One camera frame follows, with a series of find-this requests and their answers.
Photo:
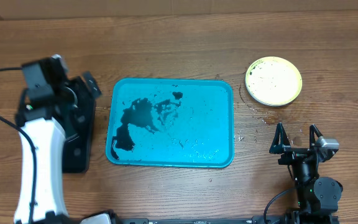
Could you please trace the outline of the white plate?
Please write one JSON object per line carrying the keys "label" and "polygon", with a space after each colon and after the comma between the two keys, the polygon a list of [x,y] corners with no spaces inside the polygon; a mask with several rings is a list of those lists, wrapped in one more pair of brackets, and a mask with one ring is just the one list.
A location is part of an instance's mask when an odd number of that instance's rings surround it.
{"label": "white plate", "polygon": [[297,96],[297,93],[291,91],[281,91],[279,87],[260,87],[246,84],[250,96],[257,102],[267,106],[285,106],[291,103]]}

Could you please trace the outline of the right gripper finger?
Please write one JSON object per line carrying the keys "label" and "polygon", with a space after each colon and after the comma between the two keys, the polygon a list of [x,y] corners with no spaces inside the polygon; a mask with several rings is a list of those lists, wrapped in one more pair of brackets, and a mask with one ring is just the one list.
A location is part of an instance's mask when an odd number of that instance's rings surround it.
{"label": "right gripper finger", "polygon": [[283,154],[291,148],[288,136],[284,130],[283,124],[278,123],[273,138],[272,145],[269,149],[270,154]]}
{"label": "right gripper finger", "polygon": [[310,133],[309,133],[309,139],[310,139],[310,147],[321,147],[321,138],[323,135],[319,131],[319,129],[316,127],[315,124],[312,124],[310,126]]}

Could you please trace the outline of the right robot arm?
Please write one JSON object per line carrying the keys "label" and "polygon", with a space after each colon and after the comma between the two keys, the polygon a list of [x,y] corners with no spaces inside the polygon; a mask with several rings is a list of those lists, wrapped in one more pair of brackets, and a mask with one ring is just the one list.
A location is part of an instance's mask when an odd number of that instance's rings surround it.
{"label": "right robot arm", "polygon": [[320,163],[330,160],[339,150],[339,142],[324,137],[315,125],[310,126],[309,147],[290,145],[283,124],[278,123],[269,153],[278,154],[278,164],[287,166],[298,197],[298,209],[289,210],[284,223],[338,223],[333,213],[338,210],[343,186],[340,182],[321,177]]}

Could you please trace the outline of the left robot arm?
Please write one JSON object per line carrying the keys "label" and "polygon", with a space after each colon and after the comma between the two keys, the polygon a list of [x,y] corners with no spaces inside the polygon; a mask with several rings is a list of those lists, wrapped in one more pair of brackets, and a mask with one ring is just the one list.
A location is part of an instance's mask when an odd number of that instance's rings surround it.
{"label": "left robot arm", "polygon": [[22,144],[21,190],[14,223],[77,223],[63,196],[63,173],[86,172],[90,161],[96,99],[90,72],[25,73],[28,88],[16,123]]}

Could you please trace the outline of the green rimmed plate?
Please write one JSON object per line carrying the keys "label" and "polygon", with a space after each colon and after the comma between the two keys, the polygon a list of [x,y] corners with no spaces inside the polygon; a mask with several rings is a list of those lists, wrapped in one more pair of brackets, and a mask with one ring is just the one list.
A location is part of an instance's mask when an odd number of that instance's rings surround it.
{"label": "green rimmed plate", "polygon": [[262,57],[253,62],[246,71],[245,85],[274,87],[281,91],[291,91],[300,94],[303,80],[299,70],[281,57]]}

